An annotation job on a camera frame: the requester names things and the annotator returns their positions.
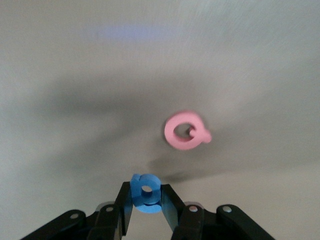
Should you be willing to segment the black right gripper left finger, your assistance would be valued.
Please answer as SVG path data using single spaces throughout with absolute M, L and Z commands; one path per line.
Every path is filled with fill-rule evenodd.
M 129 181 L 123 182 L 119 190 L 115 204 L 119 207 L 120 212 L 120 236 L 126 236 L 133 211 L 133 201 L 131 185 Z

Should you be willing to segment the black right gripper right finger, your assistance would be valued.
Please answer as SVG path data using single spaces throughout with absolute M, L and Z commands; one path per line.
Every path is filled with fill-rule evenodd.
M 175 228 L 179 225 L 181 214 L 186 205 L 170 184 L 161 185 L 160 203 L 162 213 L 170 229 L 174 232 Z

